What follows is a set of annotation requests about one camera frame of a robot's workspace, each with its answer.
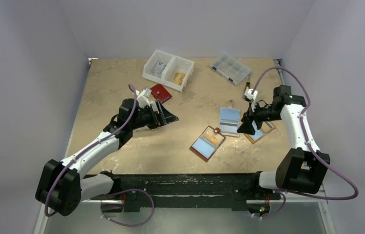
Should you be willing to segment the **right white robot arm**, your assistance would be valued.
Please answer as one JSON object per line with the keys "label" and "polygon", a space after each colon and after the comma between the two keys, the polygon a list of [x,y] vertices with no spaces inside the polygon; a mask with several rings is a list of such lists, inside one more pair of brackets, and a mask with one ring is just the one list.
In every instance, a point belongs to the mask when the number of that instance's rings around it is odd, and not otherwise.
{"label": "right white robot arm", "polygon": [[254,198],[262,198],[269,189],[283,189],[315,194],[327,172],[321,162],[330,163],[330,156],[321,152],[307,126],[306,104],[303,96],[291,93],[291,87],[280,85],[273,90],[273,102],[260,106],[257,91],[247,87],[244,100],[249,107],[243,113],[237,132],[255,136],[263,123],[281,120],[290,143],[290,150],[272,172],[258,172],[256,181],[249,185]]}

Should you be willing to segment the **small white plastic bin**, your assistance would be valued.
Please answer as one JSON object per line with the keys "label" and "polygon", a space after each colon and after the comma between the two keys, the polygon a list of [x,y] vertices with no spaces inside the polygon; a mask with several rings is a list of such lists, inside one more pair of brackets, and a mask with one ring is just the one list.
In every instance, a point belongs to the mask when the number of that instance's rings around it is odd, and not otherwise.
{"label": "small white plastic bin", "polygon": [[137,113],[137,116],[132,120],[131,128],[133,130],[140,128],[139,125],[138,125],[138,113]]}

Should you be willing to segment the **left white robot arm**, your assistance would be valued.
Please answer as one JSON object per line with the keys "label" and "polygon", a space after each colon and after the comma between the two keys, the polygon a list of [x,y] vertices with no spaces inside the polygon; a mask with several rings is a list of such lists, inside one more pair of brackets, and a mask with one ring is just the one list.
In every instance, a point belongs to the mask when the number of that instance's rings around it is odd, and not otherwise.
{"label": "left white robot arm", "polygon": [[71,214],[80,202],[105,195],[116,199],[121,193],[121,179],[111,172],[103,171],[96,176],[87,173],[108,155],[118,151],[133,136],[133,131],[148,127],[150,130],[178,121],[179,118],[156,100],[143,107],[137,100],[123,100],[118,114],[96,139],[79,152],[61,161],[49,160],[43,168],[35,198],[45,205],[45,214]]}

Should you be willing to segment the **tan leather card holder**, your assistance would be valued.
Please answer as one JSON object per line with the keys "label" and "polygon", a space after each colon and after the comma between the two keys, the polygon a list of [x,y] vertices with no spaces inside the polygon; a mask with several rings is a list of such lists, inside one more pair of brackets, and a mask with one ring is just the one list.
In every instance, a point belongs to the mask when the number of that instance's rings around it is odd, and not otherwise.
{"label": "tan leather card holder", "polygon": [[190,150],[199,156],[204,162],[208,162],[210,158],[215,154],[215,152],[218,150],[218,148],[222,145],[222,143],[219,145],[219,147],[212,146],[205,138],[202,136],[203,133],[208,129],[214,129],[216,132],[220,133],[219,128],[213,128],[211,126],[208,126],[202,134],[195,140],[195,142],[191,145]]}

